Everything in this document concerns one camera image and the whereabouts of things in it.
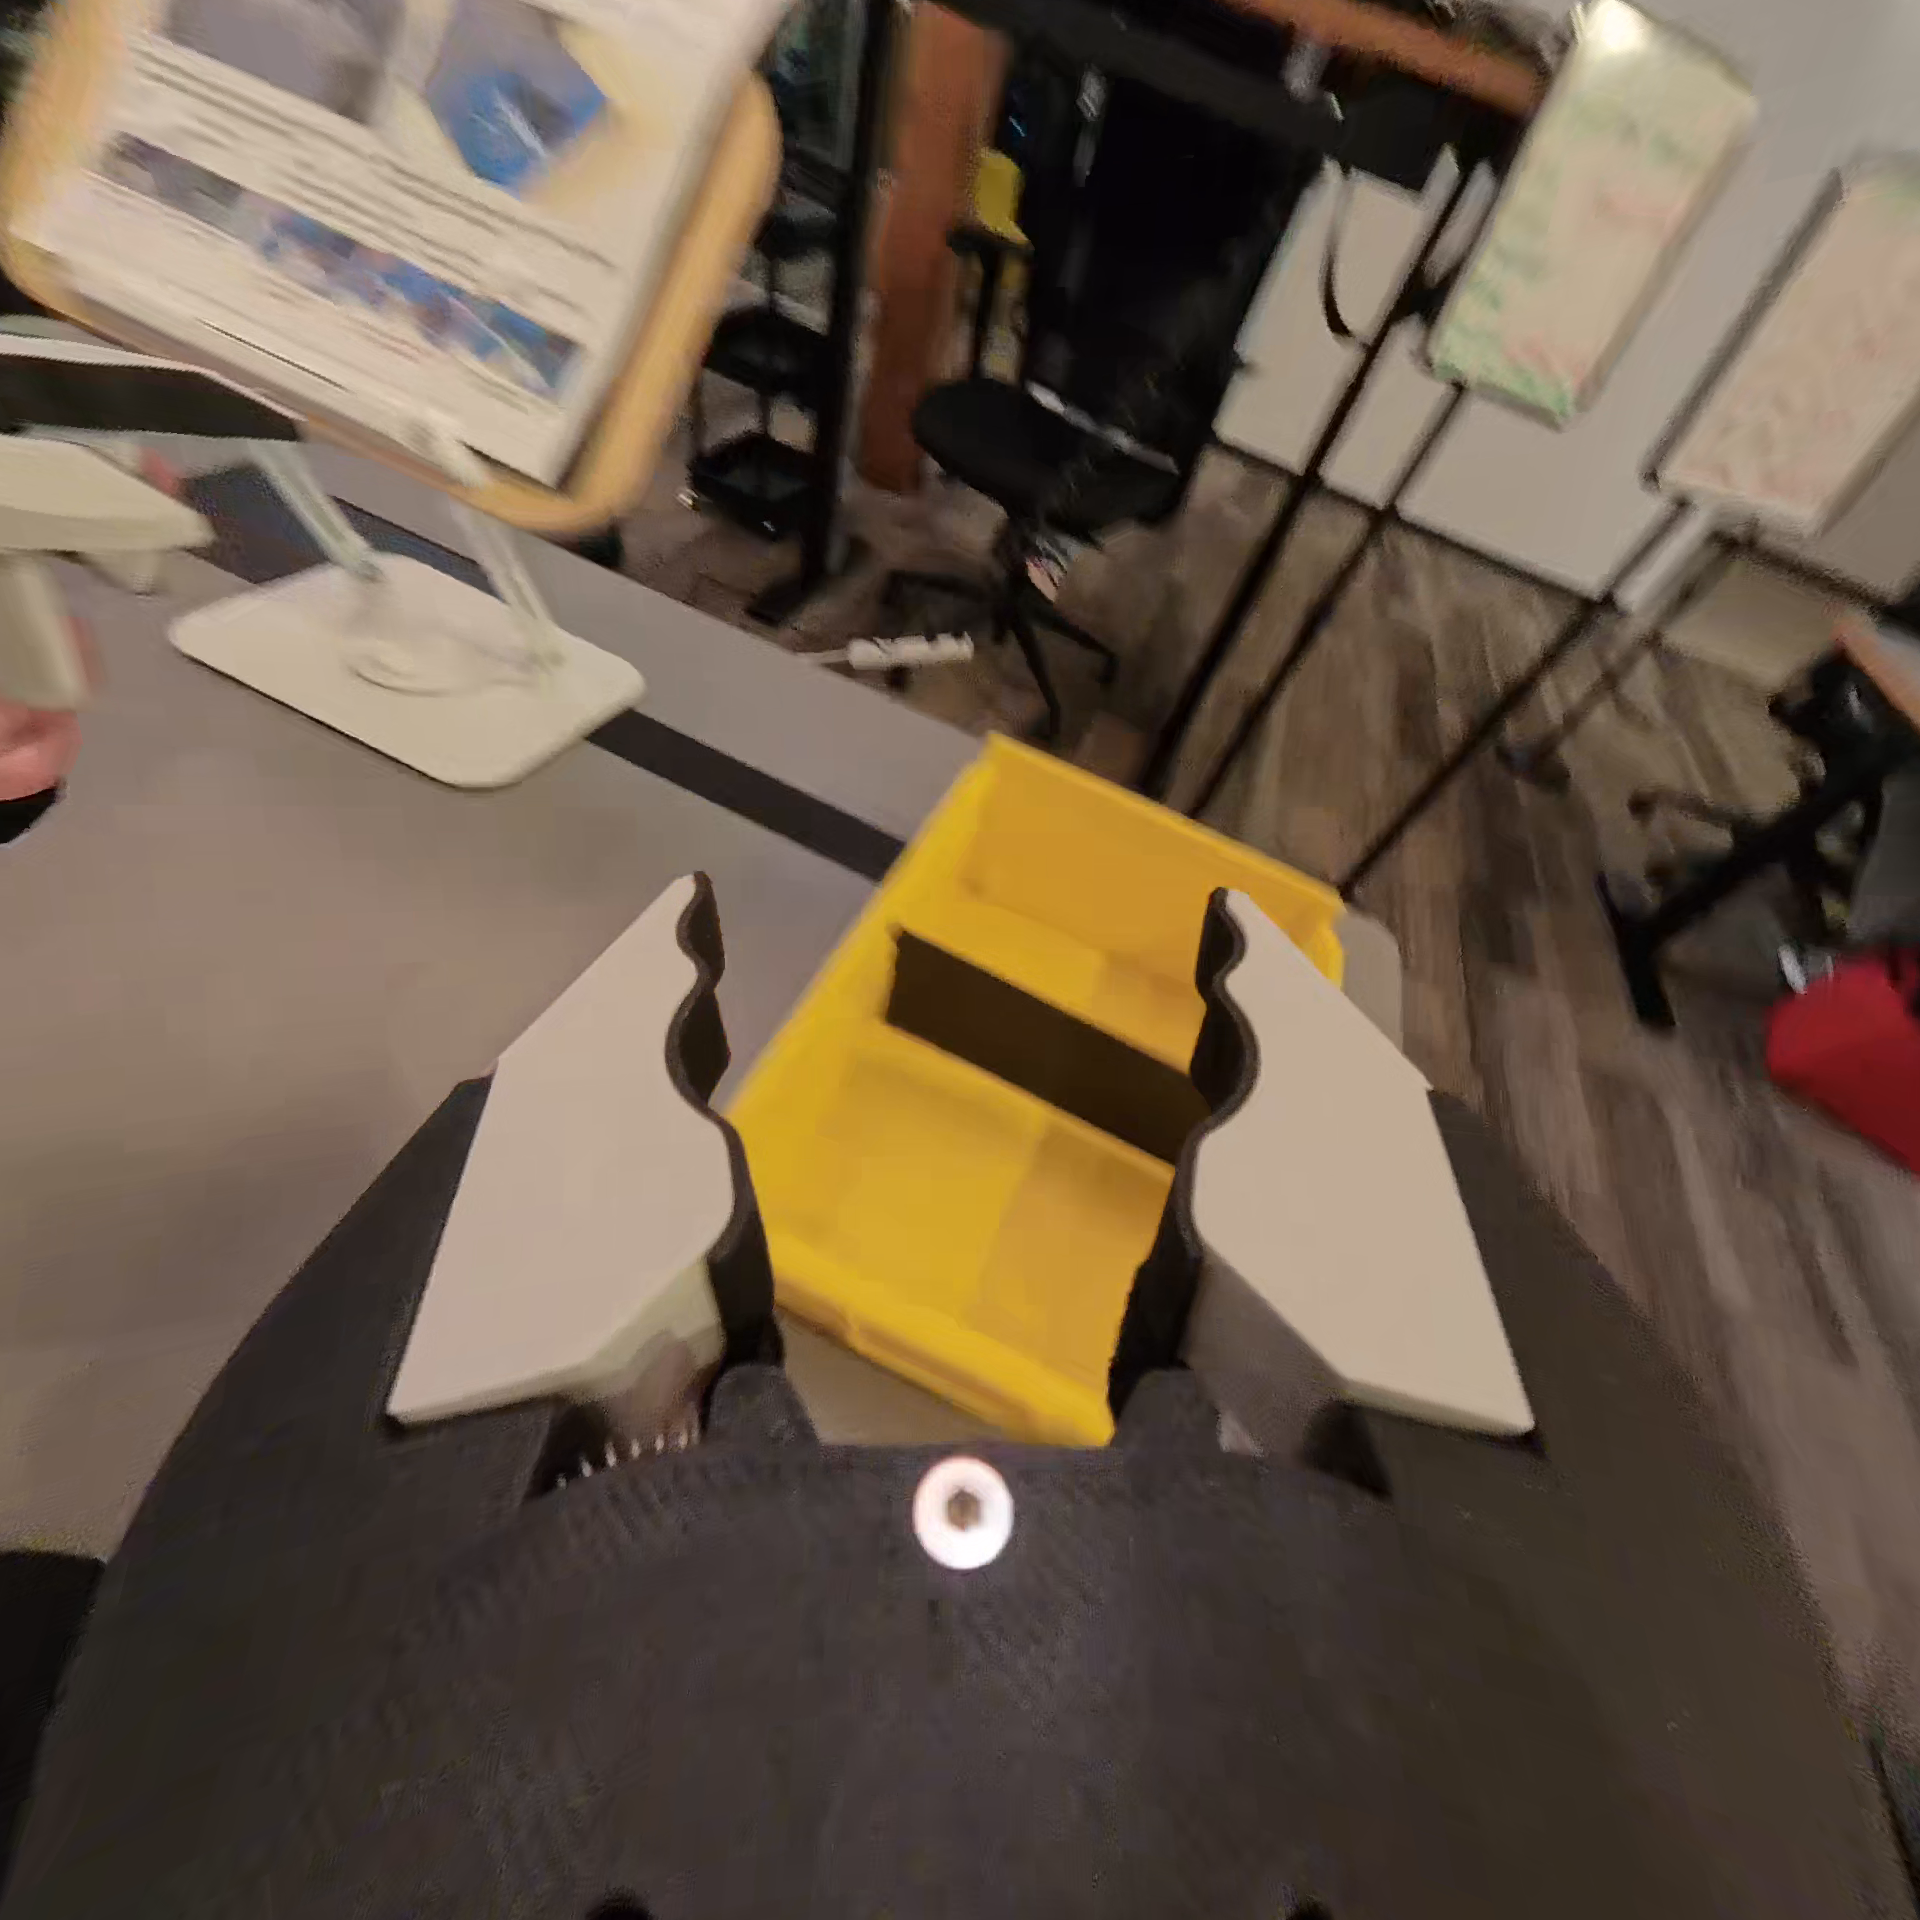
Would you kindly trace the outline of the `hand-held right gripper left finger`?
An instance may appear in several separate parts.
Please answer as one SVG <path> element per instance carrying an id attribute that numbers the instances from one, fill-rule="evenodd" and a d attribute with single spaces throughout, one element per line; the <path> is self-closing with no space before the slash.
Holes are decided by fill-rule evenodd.
<path id="1" fill-rule="evenodd" d="M 498 1057 L 389 1418 L 555 1401 L 684 1446 L 731 1366 L 780 1362 L 778 1286 L 730 1070 L 712 883 L 671 881 Z"/>

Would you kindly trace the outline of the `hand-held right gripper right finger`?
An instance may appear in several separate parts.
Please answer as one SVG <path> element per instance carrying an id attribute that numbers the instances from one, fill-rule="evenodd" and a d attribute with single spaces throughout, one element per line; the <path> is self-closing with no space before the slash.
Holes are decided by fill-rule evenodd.
<path id="1" fill-rule="evenodd" d="M 1424 1074 L 1243 892 L 1206 902 L 1192 978 L 1202 1119 L 1120 1320 L 1114 1419 L 1189 1371 L 1258 1454 L 1359 1411 L 1531 1436 Z"/>

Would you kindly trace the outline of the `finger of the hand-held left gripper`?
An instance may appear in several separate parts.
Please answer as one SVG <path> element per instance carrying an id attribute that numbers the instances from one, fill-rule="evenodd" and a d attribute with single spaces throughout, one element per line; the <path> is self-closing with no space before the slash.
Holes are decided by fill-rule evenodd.
<path id="1" fill-rule="evenodd" d="M 2 439 L 2 562 L 70 560 L 130 592 L 152 592 L 172 556 L 199 553 L 207 522 L 101 450 Z"/>
<path id="2" fill-rule="evenodd" d="M 55 334 L 5 331 L 2 423 L 122 439 L 288 441 L 300 414 L 223 376 Z"/>

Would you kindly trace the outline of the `yellow plastic bin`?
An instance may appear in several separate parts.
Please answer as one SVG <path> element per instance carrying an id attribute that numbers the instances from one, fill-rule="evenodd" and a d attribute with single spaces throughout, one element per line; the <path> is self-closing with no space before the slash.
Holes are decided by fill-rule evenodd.
<path id="1" fill-rule="evenodd" d="M 1104 1446 L 1172 1167 L 888 1026 L 895 936 L 1189 1067 L 1221 887 L 1341 984 L 1322 881 L 1011 739 L 980 748 L 731 1096 L 780 1305 L 1015 1439 Z"/>

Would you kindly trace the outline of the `person's left hand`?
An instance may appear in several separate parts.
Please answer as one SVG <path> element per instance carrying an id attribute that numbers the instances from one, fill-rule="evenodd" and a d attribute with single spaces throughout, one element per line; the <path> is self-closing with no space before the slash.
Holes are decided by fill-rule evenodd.
<path id="1" fill-rule="evenodd" d="M 2 702 L 2 803 L 27 803 L 55 793 L 80 755 L 80 719 L 72 712 Z"/>

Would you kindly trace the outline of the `instruction sheet on stand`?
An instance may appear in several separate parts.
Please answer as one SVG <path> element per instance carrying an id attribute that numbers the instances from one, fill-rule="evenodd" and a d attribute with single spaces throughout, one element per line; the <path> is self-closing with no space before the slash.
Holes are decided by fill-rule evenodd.
<path id="1" fill-rule="evenodd" d="M 791 6 L 50 6 L 5 236 L 429 465 L 555 487 Z"/>

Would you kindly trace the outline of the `black bin divider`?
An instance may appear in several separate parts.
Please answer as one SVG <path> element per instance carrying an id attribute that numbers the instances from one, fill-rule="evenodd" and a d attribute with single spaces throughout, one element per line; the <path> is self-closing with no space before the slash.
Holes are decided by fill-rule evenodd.
<path id="1" fill-rule="evenodd" d="M 1208 1116 L 1187 1067 L 910 931 L 895 936 L 885 1019 L 1155 1161 L 1178 1161 Z"/>

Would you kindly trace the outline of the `red bag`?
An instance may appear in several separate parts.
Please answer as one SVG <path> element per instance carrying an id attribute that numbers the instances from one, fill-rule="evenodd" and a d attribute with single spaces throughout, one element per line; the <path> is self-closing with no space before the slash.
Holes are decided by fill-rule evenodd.
<path id="1" fill-rule="evenodd" d="M 1918 950 L 1851 954 L 1766 1017 L 1772 1084 L 1918 1174 Z"/>

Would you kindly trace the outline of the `acrylic sign holder with paper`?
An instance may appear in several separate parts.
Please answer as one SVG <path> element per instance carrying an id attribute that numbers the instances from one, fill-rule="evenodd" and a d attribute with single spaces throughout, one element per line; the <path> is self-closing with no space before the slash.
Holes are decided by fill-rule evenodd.
<path id="1" fill-rule="evenodd" d="M 125 295 L 84 291 L 48 247 L 27 239 L 29 203 L 72 166 L 84 123 L 106 92 L 112 47 L 69 34 L 88 25 L 88 16 L 55 11 L 7 100 L 5 272 L 27 299 L 112 345 L 235 378 L 288 404 L 318 441 L 422 478 L 517 531 L 583 537 L 637 506 L 700 371 L 736 266 L 778 188 L 781 134 L 772 95 L 757 74 L 736 89 L 669 249 L 662 287 L 637 324 L 626 362 L 613 376 L 562 483 L 544 487 L 471 448 L 454 450 L 445 428 L 439 446 L 427 450 L 421 426 L 365 423 L 343 401 L 301 391 L 234 344 L 136 321 Z"/>

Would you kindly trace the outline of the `black rolling cart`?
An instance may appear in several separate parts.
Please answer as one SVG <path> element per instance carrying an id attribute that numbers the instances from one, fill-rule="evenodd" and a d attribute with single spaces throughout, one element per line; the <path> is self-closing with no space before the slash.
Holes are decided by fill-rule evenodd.
<path id="1" fill-rule="evenodd" d="M 687 393 L 687 497 L 763 543 L 804 534 L 815 495 L 827 334 L 791 315 L 774 292 L 731 307 L 712 330 Z M 751 398 L 754 420 L 716 435 L 709 388 Z"/>

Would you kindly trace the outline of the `black metal pole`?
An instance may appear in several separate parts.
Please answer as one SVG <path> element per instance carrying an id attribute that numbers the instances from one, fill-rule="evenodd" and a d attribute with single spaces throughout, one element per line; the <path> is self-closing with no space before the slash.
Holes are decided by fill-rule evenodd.
<path id="1" fill-rule="evenodd" d="M 861 298 L 868 282 L 872 215 L 880 198 L 880 150 L 893 50 L 895 6 L 864 6 L 850 155 L 834 219 L 832 302 L 824 334 L 827 367 L 814 412 L 812 480 L 806 512 L 800 522 L 800 558 L 791 571 L 770 580 L 748 604 L 748 620 L 763 630 L 781 630 L 866 553 L 864 543 L 856 543 L 845 523 L 843 492 L 856 398 Z"/>

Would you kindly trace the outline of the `black swivel office chair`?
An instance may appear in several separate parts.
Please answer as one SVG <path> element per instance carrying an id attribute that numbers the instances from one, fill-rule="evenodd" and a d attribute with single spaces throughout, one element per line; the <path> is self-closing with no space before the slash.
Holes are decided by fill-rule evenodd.
<path id="1" fill-rule="evenodd" d="M 880 604 L 951 606 L 965 611 L 965 636 L 1012 643 L 1042 702 L 1026 732 L 1048 745 L 1064 708 L 1040 632 L 1083 651 L 1101 687 L 1117 673 L 1115 651 L 1058 611 L 1058 570 L 1117 528 L 1171 518 L 1206 428 L 1171 338 L 1167 254 L 1123 222 L 1083 228 L 1032 266 L 1019 379 L 948 379 L 911 417 L 940 476 L 999 512 L 987 568 L 898 568 Z"/>

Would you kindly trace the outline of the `wooden pillar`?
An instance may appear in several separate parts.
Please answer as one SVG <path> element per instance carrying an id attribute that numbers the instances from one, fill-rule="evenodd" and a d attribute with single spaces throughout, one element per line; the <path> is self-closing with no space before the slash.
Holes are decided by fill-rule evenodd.
<path id="1" fill-rule="evenodd" d="M 996 39 L 942 6 L 915 6 L 895 59 L 888 188 L 871 254 L 868 379 L 854 466 L 888 495 L 920 486 L 911 414 L 954 322 L 947 236 L 971 207 L 975 155 L 1000 86 Z"/>

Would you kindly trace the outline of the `whiteboard on black stand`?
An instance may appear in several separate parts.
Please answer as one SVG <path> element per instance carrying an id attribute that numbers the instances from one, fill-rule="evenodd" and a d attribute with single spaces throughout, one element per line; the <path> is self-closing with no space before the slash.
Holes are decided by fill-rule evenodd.
<path id="1" fill-rule="evenodd" d="M 1675 182 L 1600 160 L 1544 166 L 1543 210 L 1516 184 L 1430 330 L 1432 371 L 1462 393 L 1563 423 L 1668 267 L 1720 162 Z M 1663 515 L 1581 611 L 1406 799 L 1336 884 L 1395 850 L 1606 614 L 1650 611 L 1720 534 L 1814 537 L 1916 418 L 1916 155 L 1879 153 L 1822 185 L 1640 472 Z"/>
<path id="2" fill-rule="evenodd" d="M 1163 800 L 1291 534 L 1322 495 L 1364 511 L 1357 543 L 1310 602 L 1204 778 L 1235 756 L 1326 636 L 1390 527 L 1435 535 L 1531 586 L 1556 574 L 1461 543 L 1411 507 L 1474 402 L 1567 428 L 1720 193 L 1754 95 L 1693 36 L 1631 6 L 1581 6 L 1528 111 L 1347 111 L 1341 145 L 1291 215 L 1242 324 L 1213 439 L 1290 480 L 1141 771 Z"/>

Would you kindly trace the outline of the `dark wooden desk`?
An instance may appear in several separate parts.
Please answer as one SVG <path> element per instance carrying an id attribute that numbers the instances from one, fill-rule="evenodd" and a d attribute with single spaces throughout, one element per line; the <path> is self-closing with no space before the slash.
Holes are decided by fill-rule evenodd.
<path id="1" fill-rule="evenodd" d="M 1447 6 L 947 3 L 1064 71 L 1126 81 L 1271 150 L 1415 191 L 1451 153 L 1502 177 L 1544 104 L 1536 56 Z"/>

